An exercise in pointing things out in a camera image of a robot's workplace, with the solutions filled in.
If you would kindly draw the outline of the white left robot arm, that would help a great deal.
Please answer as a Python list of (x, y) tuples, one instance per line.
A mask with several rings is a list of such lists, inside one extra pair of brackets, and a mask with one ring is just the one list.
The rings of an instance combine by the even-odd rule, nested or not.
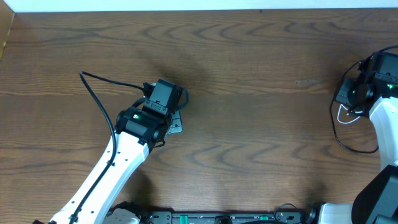
[(182, 132), (180, 99), (188, 91), (165, 80), (145, 83), (144, 95), (122, 110), (111, 126), (111, 139), (84, 183), (51, 223), (103, 223), (132, 173), (165, 137)]

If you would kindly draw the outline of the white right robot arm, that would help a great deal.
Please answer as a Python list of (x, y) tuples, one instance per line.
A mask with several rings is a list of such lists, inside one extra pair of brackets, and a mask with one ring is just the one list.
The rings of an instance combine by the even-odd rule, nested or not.
[(387, 47), (355, 66), (358, 77), (342, 76), (331, 102), (373, 124), (381, 171), (353, 203), (323, 203), (309, 223), (397, 223), (397, 54)]

